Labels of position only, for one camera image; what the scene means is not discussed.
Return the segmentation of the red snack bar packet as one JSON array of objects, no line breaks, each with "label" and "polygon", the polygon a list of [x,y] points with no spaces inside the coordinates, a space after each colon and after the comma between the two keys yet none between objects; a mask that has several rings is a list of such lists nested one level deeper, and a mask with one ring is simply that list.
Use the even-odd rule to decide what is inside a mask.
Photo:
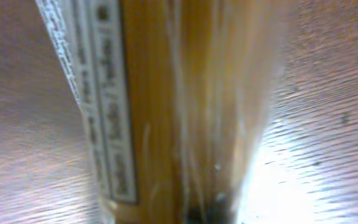
[{"label": "red snack bar packet", "polygon": [[293,1],[37,1],[103,223],[240,223]]}]

